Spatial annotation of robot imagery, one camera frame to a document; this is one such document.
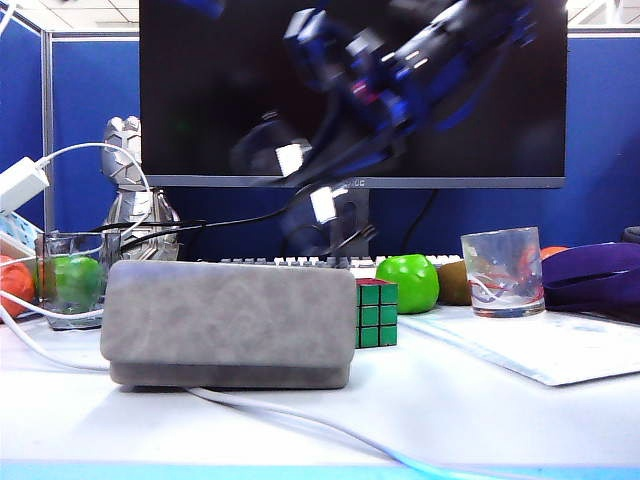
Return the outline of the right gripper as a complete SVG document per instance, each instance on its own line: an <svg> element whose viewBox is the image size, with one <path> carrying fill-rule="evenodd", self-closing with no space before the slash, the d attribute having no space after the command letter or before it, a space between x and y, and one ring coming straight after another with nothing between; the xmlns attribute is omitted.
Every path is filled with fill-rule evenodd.
<svg viewBox="0 0 640 480"><path fill-rule="evenodd" d="M358 116L375 130L416 130L429 107L411 66L385 47L371 29L358 32L344 47L346 93ZM321 173L368 173L394 168L405 153L403 139L384 131L342 124L320 154Z"/></svg>

